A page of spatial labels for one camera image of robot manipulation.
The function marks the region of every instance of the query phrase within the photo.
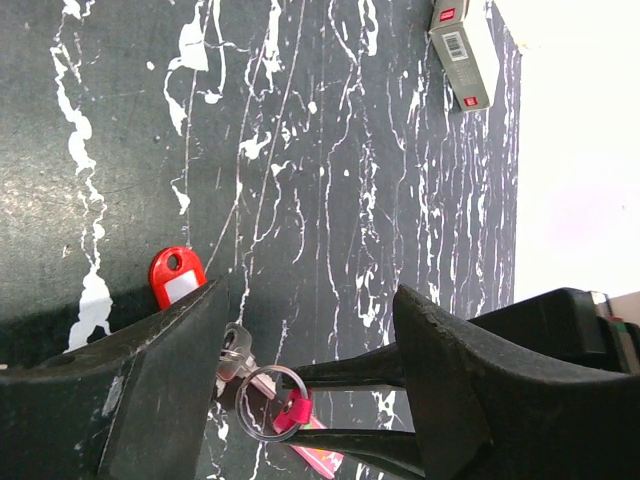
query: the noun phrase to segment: barcode sticker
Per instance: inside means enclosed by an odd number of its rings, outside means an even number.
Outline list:
[[[464,48],[464,42],[462,41],[460,32],[447,33],[442,35],[442,39],[444,40],[444,44],[447,46],[449,56],[453,62],[469,58],[469,55],[467,55],[467,49]]]

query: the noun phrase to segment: key tag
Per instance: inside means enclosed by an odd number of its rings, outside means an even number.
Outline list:
[[[253,416],[250,415],[248,408],[244,408],[245,397],[247,395],[247,388],[249,387],[249,384],[255,377],[264,373],[280,373],[287,375],[295,382],[298,387],[295,390],[297,392],[295,394],[296,396],[289,396],[289,401],[285,405],[286,411],[278,416],[280,417],[281,426],[284,425],[288,428],[280,430],[277,435],[265,435],[260,431],[254,430],[253,425],[255,424],[255,421],[253,419]],[[238,420],[242,429],[250,437],[255,438],[256,440],[259,440],[261,442],[269,443],[283,442],[293,437],[296,432],[300,430],[302,425],[309,423],[311,421],[310,419],[313,410],[313,401],[309,396],[307,387],[304,385],[304,382],[296,372],[294,372],[290,368],[283,367],[282,365],[267,365],[254,370],[244,378],[244,380],[240,384],[240,387],[238,387],[238,391],[236,392],[235,406],[236,414],[238,415]]]
[[[273,429],[276,433],[281,434],[290,430],[296,424],[304,426],[311,422],[311,413],[313,411],[311,391],[308,392],[308,395],[309,398],[304,398],[298,388],[291,391],[287,402],[273,421]]]
[[[283,407],[280,414],[273,421],[273,429],[280,434],[295,426],[296,423],[301,424],[301,430],[321,430],[325,427],[315,416],[311,414],[311,391],[309,391],[309,400],[305,403],[300,390],[292,390],[287,398],[287,403]],[[298,445],[290,445],[298,455],[300,455],[311,467],[322,475],[324,478],[332,480],[335,478],[336,471],[342,464],[344,456],[341,453],[319,450],[317,448],[300,447]]]
[[[151,264],[149,280],[162,310],[207,283],[198,255],[187,247],[162,250]]]

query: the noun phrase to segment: red key tag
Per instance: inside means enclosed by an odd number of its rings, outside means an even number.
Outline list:
[[[302,398],[300,390],[292,390],[287,398],[287,403],[273,422],[273,429],[276,433],[282,433],[289,430],[296,423],[302,424],[302,430],[327,428],[312,415],[312,410],[311,392],[309,392],[309,400],[305,400]],[[327,452],[326,450],[295,445],[292,445],[291,448],[304,458],[316,472],[330,480],[335,478],[336,471],[340,468],[344,458],[342,454],[337,452]]]
[[[162,310],[207,283],[198,255],[187,247],[162,250],[151,264],[149,280]]]

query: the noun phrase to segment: key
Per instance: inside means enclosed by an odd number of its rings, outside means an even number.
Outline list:
[[[258,369],[255,356],[251,353],[252,341],[251,334],[242,325],[234,322],[227,324],[217,371],[220,380],[229,383],[235,377],[246,378]],[[251,384],[269,400],[276,397],[276,383],[269,375],[257,375]]]

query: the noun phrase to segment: key ring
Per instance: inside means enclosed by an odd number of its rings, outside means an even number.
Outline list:
[[[220,361],[221,362],[244,362],[245,356],[241,353],[238,353],[234,350],[229,350],[228,348],[223,348],[220,350]]]
[[[240,422],[240,426],[250,437],[256,440],[259,440],[261,442],[283,442],[284,440],[287,440],[293,437],[296,434],[296,432],[300,430],[300,427],[302,425],[300,423],[296,423],[290,429],[285,430],[284,432],[278,435],[265,435],[261,432],[254,430],[251,427],[249,423],[248,413],[243,408],[243,405],[242,405],[242,401],[244,400],[244,397],[247,394],[247,388],[249,387],[251,380],[253,380],[256,376],[260,374],[268,373],[268,372],[278,372],[278,373],[283,373],[285,375],[288,375],[298,386],[298,389],[300,390],[300,394],[302,398],[304,398],[305,400],[309,400],[309,391],[307,390],[307,387],[305,386],[304,382],[296,372],[294,372],[293,370],[287,367],[283,367],[280,365],[267,365],[265,367],[261,367],[261,368],[258,368],[257,370],[254,370],[249,375],[247,375],[245,379],[242,381],[242,384],[240,385],[240,388],[238,388],[238,392],[236,393],[236,412],[238,414],[238,421]]]

